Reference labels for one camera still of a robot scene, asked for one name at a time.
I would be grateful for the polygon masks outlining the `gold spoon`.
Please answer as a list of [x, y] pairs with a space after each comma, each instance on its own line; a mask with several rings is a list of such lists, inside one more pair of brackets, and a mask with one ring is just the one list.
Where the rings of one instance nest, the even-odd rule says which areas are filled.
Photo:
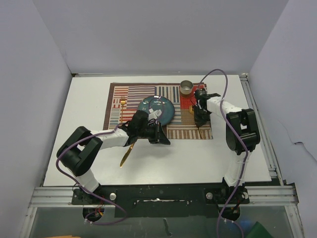
[[194, 117], [194, 122], [195, 122], [197, 129], [198, 129], [200, 139], [202, 139], [203, 137], [202, 137], [202, 134], [200, 131], [201, 122], [202, 122], [201, 115], [200, 115], [200, 109], [197, 106], [191, 105], [189, 107], [189, 112]]

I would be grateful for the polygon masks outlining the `gold knife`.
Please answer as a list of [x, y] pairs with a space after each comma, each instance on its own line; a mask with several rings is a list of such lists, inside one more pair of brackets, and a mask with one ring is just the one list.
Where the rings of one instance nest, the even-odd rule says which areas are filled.
[[127, 158], [129, 157], [131, 151], [133, 150], [133, 147], [134, 147], [135, 143], [131, 144], [127, 150], [127, 152], [124, 154], [121, 162], [120, 162], [120, 167], [122, 168], [124, 163], [126, 162]]

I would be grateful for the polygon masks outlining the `beige metal cup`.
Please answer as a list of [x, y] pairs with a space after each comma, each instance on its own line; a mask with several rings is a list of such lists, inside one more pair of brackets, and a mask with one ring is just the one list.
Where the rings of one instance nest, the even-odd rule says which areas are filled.
[[189, 80], [183, 80], [180, 83], [180, 95], [183, 98], [190, 98], [193, 95], [194, 84]]

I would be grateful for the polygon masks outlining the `blue ceramic plate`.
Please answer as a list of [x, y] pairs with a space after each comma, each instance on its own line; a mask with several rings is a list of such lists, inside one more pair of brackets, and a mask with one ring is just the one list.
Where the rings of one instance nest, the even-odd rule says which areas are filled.
[[175, 107], [173, 103], [163, 96], [149, 96], [143, 99], [138, 107], [138, 111], [145, 111], [148, 119], [155, 119], [162, 126], [169, 124], [175, 115]]

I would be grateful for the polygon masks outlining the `gold fork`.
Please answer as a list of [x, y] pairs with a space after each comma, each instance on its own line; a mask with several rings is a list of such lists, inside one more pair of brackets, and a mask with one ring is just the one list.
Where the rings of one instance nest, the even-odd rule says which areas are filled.
[[124, 105], [126, 104], [125, 98], [121, 98], [121, 99], [120, 99], [120, 104], [121, 104], [120, 122], [123, 123], [123, 110], [124, 110]]

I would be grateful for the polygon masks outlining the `patchwork striped cloth placemat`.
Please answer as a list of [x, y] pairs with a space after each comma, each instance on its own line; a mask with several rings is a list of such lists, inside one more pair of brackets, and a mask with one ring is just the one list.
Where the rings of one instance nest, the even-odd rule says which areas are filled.
[[[179, 83], [111, 83], [108, 93], [103, 129], [114, 129], [120, 123], [120, 99], [125, 98], [123, 122], [132, 119], [139, 103], [149, 96], [163, 96], [169, 99], [175, 107], [173, 120], [162, 126], [168, 139], [200, 139], [194, 117], [189, 107], [195, 105], [194, 93], [190, 98], [180, 95]], [[202, 139], [213, 139], [211, 124], [200, 127]]]

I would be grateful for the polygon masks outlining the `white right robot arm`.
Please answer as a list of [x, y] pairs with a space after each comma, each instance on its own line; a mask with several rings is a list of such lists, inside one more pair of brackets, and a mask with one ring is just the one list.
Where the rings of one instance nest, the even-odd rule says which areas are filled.
[[261, 137], [254, 110], [242, 109], [222, 99], [217, 94], [208, 94], [204, 88], [194, 92], [196, 104], [193, 107], [196, 127], [202, 127], [211, 120], [214, 114], [226, 123], [225, 139], [228, 148], [236, 153], [236, 158], [229, 164], [224, 175], [228, 186], [221, 189], [220, 196], [227, 203], [238, 197], [235, 186], [242, 185], [245, 180], [245, 169], [251, 153], [260, 143]]

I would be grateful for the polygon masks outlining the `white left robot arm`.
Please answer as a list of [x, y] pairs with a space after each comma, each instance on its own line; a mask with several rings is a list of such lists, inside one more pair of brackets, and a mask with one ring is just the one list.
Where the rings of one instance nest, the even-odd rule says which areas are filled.
[[151, 144], [170, 145], [159, 122], [161, 110], [138, 110], [131, 120], [118, 124], [113, 130], [93, 132], [80, 126], [57, 151], [56, 168], [84, 190], [83, 198], [94, 204], [100, 200], [100, 184], [95, 179], [91, 166], [100, 150], [112, 147], [129, 147], [120, 164], [126, 161], [138, 139], [147, 139]]

